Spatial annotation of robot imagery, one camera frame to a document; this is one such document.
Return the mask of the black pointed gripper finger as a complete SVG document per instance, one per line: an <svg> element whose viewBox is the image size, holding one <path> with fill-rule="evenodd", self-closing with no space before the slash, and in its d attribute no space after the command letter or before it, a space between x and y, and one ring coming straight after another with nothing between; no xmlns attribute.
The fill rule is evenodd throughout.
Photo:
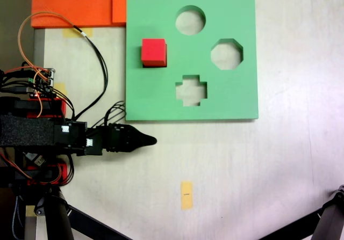
<svg viewBox="0 0 344 240"><path fill-rule="evenodd" d="M144 134L136 128L133 129L133 150L153 146L155 144L157 144L157 139L155 137Z"/></svg>

